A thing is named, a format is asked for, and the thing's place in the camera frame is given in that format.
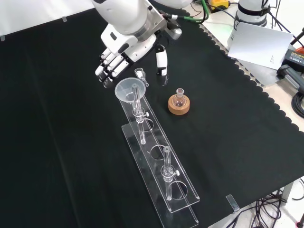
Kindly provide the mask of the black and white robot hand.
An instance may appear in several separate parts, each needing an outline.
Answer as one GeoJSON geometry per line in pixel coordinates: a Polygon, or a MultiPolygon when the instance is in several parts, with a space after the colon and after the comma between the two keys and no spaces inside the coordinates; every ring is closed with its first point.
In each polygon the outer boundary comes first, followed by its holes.
{"type": "Polygon", "coordinates": [[[95,75],[105,88],[110,88],[118,82],[120,74],[134,63],[155,50],[157,64],[157,79],[160,85],[168,83],[168,58],[164,45],[158,42],[157,34],[152,34],[144,41],[139,41],[134,35],[122,35],[113,25],[108,24],[101,34],[105,50],[100,55],[100,64],[95,75]]]}

